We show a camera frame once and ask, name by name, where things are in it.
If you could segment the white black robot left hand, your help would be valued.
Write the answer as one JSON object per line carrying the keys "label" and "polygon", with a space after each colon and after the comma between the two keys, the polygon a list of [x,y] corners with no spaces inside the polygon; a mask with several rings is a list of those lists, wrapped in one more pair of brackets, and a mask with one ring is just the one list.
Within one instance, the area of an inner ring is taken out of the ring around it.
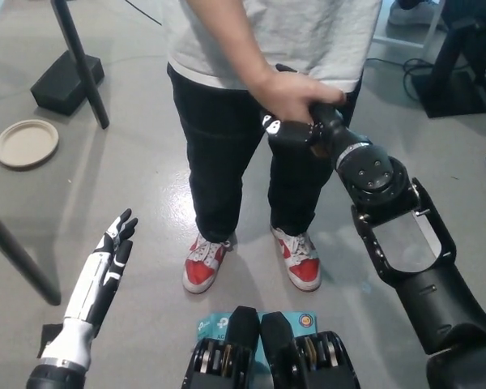
{"label": "white black robot left hand", "polygon": [[138,219],[126,209],[107,228],[88,255],[70,296],[62,330],[40,356],[45,365],[86,373],[91,364],[92,341],[113,302],[130,257]]}

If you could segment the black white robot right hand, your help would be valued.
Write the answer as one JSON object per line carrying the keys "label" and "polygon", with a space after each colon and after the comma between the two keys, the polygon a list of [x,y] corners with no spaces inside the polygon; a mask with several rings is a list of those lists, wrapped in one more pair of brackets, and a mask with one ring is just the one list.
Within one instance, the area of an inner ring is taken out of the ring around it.
{"label": "black white robot right hand", "polygon": [[264,109],[261,112],[261,125],[272,143],[286,147],[321,149],[324,156],[334,160],[334,165],[341,155],[346,156],[372,143],[367,137],[349,130],[340,111],[331,104],[312,103],[309,112],[312,124],[282,121]]}

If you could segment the person's bare right hand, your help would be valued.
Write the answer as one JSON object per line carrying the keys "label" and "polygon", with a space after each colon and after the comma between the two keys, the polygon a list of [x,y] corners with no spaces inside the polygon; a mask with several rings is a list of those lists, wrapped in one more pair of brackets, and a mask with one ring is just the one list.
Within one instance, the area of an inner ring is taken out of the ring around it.
{"label": "person's bare right hand", "polygon": [[341,105],[346,96],[307,75],[273,71],[270,67],[242,73],[242,80],[255,100],[281,121],[311,124],[312,103]]}

